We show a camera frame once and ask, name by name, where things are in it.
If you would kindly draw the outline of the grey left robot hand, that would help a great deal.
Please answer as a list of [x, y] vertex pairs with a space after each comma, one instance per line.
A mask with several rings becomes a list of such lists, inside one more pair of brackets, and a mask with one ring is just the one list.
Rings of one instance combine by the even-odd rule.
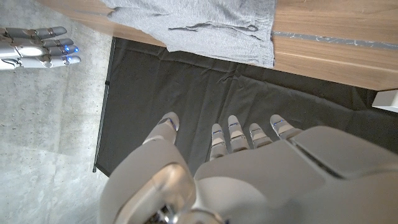
[[230, 139], [211, 129], [210, 160], [191, 173], [169, 112], [109, 176], [99, 223], [396, 223], [397, 155], [327, 126], [301, 130], [275, 114]]

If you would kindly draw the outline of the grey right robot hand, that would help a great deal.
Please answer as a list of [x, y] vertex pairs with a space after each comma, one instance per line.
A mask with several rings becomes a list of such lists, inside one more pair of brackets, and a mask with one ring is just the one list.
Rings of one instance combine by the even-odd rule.
[[22, 29], [1, 28], [1, 70], [17, 68], [55, 68], [81, 62], [79, 48], [71, 39], [56, 39], [66, 34], [62, 26]]

